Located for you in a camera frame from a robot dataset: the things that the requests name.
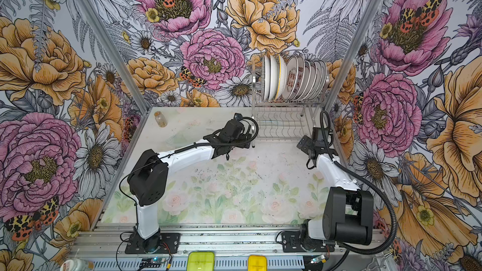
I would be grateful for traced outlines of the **silver metal dish rack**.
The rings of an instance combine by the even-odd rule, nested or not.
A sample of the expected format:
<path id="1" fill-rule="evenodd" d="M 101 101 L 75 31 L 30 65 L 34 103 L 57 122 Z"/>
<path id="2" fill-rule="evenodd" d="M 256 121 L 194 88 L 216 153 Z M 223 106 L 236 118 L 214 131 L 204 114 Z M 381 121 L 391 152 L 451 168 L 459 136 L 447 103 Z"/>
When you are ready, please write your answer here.
<path id="1" fill-rule="evenodd" d="M 271 85 L 269 99 L 264 96 L 264 55 L 271 60 Z M 309 59 L 304 55 L 281 55 L 286 66 L 292 56 L 297 56 L 297 83 L 292 97 L 275 100 L 279 84 L 279 60 L 277 55 L 259 53 L 249 60 L 249 79 L 253 90 L 252 115 L 258 122 L 259 138 L 266 141 L 297 141 L 311 134 L 316 125 L 315 112 L 322 106 L 328 94 L 329 71 L 324 61 Z"/>

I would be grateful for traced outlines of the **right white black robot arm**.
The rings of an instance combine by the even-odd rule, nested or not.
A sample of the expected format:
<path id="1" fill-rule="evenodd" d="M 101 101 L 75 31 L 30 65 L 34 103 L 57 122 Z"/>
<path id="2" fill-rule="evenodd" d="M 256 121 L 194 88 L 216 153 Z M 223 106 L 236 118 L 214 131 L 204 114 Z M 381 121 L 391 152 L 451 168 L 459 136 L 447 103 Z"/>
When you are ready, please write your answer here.
<path id="1" fill-rule="evenodd" d="M 322 219 L 307 219 L 301 226 L 301 244 L 308 249 L 320 242 L 369 245 L 372 242 L 374 197 L 360 189 L 356 179 L 340 164 L 330 149 L 328 130 L 314 127 L 312 136 L 304 136 L 297 148 L 307 154 L 313 168 L 330 183 Z"/>

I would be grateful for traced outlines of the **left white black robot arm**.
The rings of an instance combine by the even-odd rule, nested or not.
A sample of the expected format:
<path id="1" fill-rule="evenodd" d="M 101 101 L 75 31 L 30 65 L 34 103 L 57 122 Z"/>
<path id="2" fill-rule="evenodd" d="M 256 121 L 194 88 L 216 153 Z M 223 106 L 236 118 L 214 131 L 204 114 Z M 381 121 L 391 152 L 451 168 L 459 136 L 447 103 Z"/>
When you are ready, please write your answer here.
<path id="1" fill-rule="evenodd" d="M 166 151 L 144 151 L 124 178 L 136 209 L 134 232 L 126 242 L 126 254 L 177 253 L 177 233 L 162 234 L 158 202 L 167 189 L 168 175 L 220 156 L 229 158 L 235 148 L 248 149 L 259 133 L 258 123 L 236 113 L 226 125 L 188 146 Z"/>

